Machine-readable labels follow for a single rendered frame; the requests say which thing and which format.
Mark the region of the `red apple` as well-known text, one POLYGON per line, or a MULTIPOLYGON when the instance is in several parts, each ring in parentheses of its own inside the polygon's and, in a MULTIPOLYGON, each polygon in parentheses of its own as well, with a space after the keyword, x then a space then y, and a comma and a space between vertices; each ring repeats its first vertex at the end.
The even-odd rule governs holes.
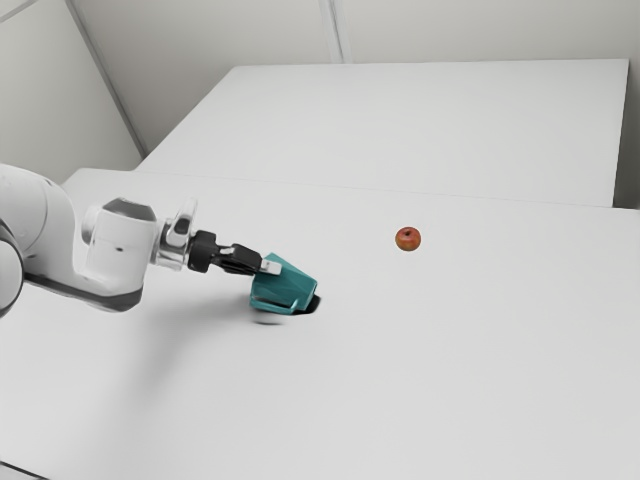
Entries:
POLYGON ((395 234, 396 246, 405 252, 411 252, 418 249, 422 242, 420 231, 411 226, 400 228, 395 234))

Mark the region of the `teal faceted mug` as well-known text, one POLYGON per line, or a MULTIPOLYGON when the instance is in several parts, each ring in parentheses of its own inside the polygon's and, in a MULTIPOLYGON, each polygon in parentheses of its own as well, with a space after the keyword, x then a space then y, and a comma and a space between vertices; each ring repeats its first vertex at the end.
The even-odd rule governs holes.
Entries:
POLYGON ((249 304, 256 310, 279 315, 313 313, 321 302, 316 294, 318 282, 275 253, 254 277, 249 304))

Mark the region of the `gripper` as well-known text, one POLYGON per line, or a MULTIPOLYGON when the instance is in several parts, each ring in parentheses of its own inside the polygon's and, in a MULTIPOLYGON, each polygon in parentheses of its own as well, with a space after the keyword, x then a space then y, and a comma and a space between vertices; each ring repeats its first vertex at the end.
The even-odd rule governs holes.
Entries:
POLYGON ((258 252, 240 244, 219 245, 214 233, 198 230, 189 243, 187 267, 195 272, 207 273, 210 265, 238 275, 281 274, 280 263, 266 260, 258 252))

